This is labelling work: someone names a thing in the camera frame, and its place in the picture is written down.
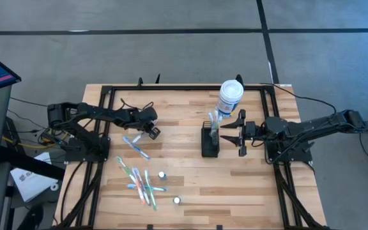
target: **yellow cable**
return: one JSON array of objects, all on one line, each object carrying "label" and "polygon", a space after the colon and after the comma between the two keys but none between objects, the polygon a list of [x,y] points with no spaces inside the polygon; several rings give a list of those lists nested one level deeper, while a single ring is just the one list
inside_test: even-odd
[{"label": "yellow cable", "polygon": [[[65,132],[64,136],[62,137],[62,141],[68,136],[68,132]],[[3,139],[5,141],[8,141],[9,143],[13,143],[13,140],[9,139],[9,138],[6,138],[3,136]],[[33,146],[33,145],[30,145],[30,144],[22,144],[22,143],[18,143],[18,145],[20,146],[23,146],[23,147],[28,147],[28,148],[36,148],[36,149],[47,149],[47,148],[50,148],[50,147],[53,147],[56,145],[55,144],[50,144],[48,146]]]}]

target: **wooden tabletop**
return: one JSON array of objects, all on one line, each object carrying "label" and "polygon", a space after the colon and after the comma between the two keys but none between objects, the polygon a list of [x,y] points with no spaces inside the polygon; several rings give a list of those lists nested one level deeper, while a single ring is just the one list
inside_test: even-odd
[{"label": "wooden tabletop", "polygon": [[[87,85],[83,102],[98,105],[101,87],[99,84]],[[147,224],[153,224],[155,229],[215,229],[216,225],[223,225],[224,229],[282,229],[273,167],[265,163],[262,146],[253,148],[248,143],[247,155],[239,157],[238,148],[220,139],[218,158],[201,157],[201,126],[203,121],[208,121],[207,113],[213,110],[218,94],[218,91],[116,92],[114,108],[121,106],[120,98],[136,107],[154,102],[158,114],[157,127],[162,133],[156,140],[147,137],[139,141],[139,147],[151,157],[145,161],[122,140],[124,135],[135,137],[137,131],[111,125],[111,150],[103,168],[95,229],[145,229]],[[295,98],[281,90],[276,90],[276,95],[280,116],[299,122]],[[240,109],[247,111],[247,121],[257,124],[264,121],[259,92],[244,92],[235,114]],[[222,124],[235,119],[225,119]],[[93,127],[92,122],[86,128],[92,130]],[[238,131],[220,129],[220,134],[238,135]],[[157,211],[143,206],[136,190],[127,189],[131,181],[115,161],[116,156],[120,156],[127,166],[139,168],[142,176],[145,169],[149,170],[152,185],[168,188],[167,192],[155,192]],[[72,163],[66,167],[64,185],[76,165]],[[71,182],[64,216],[80,197],[85,165],[80,167]],[[157,177],[160,171],[166,173],[166,181]],[[315,220],[326,224],[313,172],[299,162],[292,164],[292,172],[298,198]],[[62,187],[60,201],[64,189],[65,186]],[[176,196],[181,198],[180,205],[173,204]],[[86,204],[85,224],[90,198]],[[287,205],[293,224],[288,199]],[[60,207],[61,202],[56,208],[58,220]]]}]

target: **gray floor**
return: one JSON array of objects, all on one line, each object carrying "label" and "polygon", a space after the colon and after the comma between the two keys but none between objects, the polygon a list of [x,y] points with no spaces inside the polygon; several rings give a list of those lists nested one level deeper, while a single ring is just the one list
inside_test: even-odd
[{"label": "gray floor", "polygon": [[[368,1],[263,0],[268,27],[367,28]],[[0,0],[0,30],[260,27],[246,0]],[[368,119],[368,33],[271,34],[280,83],[296,94],[356,109]],[[262,34],[0,36],[0,60],[22,76],[12,96],[43,104],[80,102],[87,83],[223,82],[237,73],[270,82]],[[302,120],[331,113],[298,100]],[[46,124],[44,108],[10,109]],[[17,128],[33,126],[15,119]],[[368,134],[364,135],[368,150]],[[328,225],[368,229],[368,158],[357,135],[316,141],[314,168]],[[52,221],[46,206],[43,227]]]}]

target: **table leg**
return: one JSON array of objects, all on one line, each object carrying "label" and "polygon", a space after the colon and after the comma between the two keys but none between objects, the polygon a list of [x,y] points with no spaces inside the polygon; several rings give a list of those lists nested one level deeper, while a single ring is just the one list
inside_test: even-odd
[{"label": "table leg", "polygon": [[14,167],[57,180],[63,180],[65,175],[65,170],[60,167],[35,160],[33,157],[17,153],[3,146],[0,146],[0,162],[9,162]]}]

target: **white container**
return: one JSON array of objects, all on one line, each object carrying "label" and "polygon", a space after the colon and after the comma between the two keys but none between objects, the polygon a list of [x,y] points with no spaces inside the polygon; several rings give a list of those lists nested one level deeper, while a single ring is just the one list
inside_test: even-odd
[{"label": "white container", "polygon": [[242,98],[243,86],[237,80],[227,80],[221,85],[217,102],[218,113],[229,118]]}]

